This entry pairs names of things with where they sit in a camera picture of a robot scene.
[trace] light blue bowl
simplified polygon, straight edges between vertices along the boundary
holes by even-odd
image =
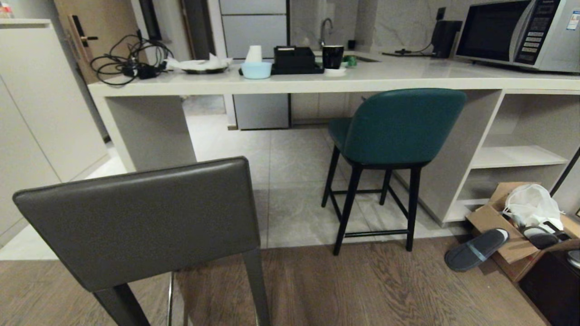
[[[242,63],[242,73],[247,79],[265,79],[272,72],[270,62],[245,62]]]

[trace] teal bar stool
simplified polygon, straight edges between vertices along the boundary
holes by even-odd
[[[322,207],[326,206],[330,196],[340,221],[334,246],[335,256],[338,256],[345,237],[406,234],[407,251],[413,249],[421,169],[435,158],[443,146],[466,99],[465,93],[452,89],[392,90],[370,97],[358,108],[353,118],[330,121],[328,131],[335,146],[322,197]],[[352,167],[346,191],[333,191],[331,187],[339,155],[342,155]],[[385,170],[382,189],[358,190],[358,182],[365,169]],[[391,172],[394,169],[411,170],[408,211],[389,186]],[[383,205],[387,192],[391,193],[407,218],[407,228],[346,233],[354,196],[357,193],[380,193],[379,203]],[[342,213],[335,194],[346,194]]]

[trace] chair leg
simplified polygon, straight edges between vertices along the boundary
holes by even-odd
[[[332,186],[332,179],[334,179],[334,173],[336,172],[336,165],[338,164],[338,156],[340,155],[340,151],[335,146],[334,150],[332,150],[332,159],[330,161],[330,168],[328,169],[328,177],[327,183],[324,187],[324,195],[322,196],[322,207],[326,207],[326,203],[328,201],[328,195],[330,195],[330,189]]]
[[[413,235],[415,233],[415,218],[417,216],[417,203],[419,201],[419,182],[421,180],[421,168],[411,169],[411,185],[409,187],[409,218],[407,220],[407,251],[413,250]]]
[[[262,272],[262,258],[260,249],[256,248],[242,253],[248,280],[252,289],[254,306],[256,307],[256,322],[258,326],[270,326],[270,312],[268,310],[268,299],[266,296],[266,286],[264,285],[264,274]]]
[[[93,295],[119,326],[149,326],[143,309],[127,284],[94,292]]]
[[[389,182],[391,181],[391,170],[385,171],[385,179],[383,180],[383,190],[380,192],[379,204],[384,205],[387,198],[387,191],[389,190]]]
[[[340,246],[345,238],[346,225],[349,222],[350,211],[353,208],[354,196],[356,195],[358,182],[361,178],[363,167],[360,164],[353,165],[353,172],[350,175],[349,189],[346,193],[345,207],[342,209],[342,216],[340,217],[340,227],[338,228],[338,235],[336,236],[336,243],[334,245],[334,255],[338,256],[340,253]]]

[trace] microwave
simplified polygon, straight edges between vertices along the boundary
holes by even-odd
[[[508,0],[469,7],[456,57],[580,73],[580,0]]]

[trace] chair backrest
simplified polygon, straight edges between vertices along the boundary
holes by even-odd
[[[244,157],[23,190],[13,200],[91,292],[260,246]]]
[[[356,111],[344,155],[366,164],[429,162],[459,117],[467,96],[440,88],[391,90]]]

